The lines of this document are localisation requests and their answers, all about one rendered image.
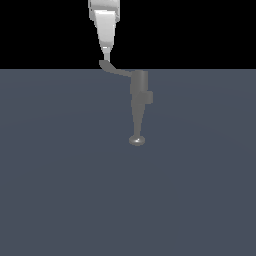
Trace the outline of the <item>grey faucet handle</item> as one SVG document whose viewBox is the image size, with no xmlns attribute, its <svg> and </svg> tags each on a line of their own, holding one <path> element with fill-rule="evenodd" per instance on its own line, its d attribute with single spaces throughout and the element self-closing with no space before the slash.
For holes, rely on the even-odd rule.
<svg viewBox="0 0 256 256">
<path fill-rule="evenodd" d="M 132 76 L 132 73 L 130 71 L 116 69 L 108 60 L 100 60 L 99 65 L 105 72 L 112 73 L 115 75 L 121 75 L 125 77 Z"/>
</svg>

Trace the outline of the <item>grey faucet body with spout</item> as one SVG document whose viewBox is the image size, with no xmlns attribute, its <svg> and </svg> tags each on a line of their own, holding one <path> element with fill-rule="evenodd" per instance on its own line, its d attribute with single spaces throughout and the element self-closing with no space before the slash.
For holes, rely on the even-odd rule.
<svg viewBox="0 0 256 256">
<path fill-rule="evenodd" d="M 147 71 L 136 70 L 132 72 L 130 94 L 132 95 L 134 134 L 129 138 L 129 143 L 134 146 L 141 146 L 145 143 L 145 138 L 140 135 L 145 105 L 153 103 L 153 92 L 148 90 Z"/>
</svg>

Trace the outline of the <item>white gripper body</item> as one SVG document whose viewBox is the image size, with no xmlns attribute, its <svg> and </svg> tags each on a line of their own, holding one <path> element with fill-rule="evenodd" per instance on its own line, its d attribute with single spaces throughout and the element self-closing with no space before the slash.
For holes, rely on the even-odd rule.
<svg viewBox="0 0 256 256">
<path fill-rule="evenodd" d="M 115 36 L 115 12 L 107 10 L 95 10 L 94 14 L 100 43 L 104 47 L 112 47 Z"/>
</svg>

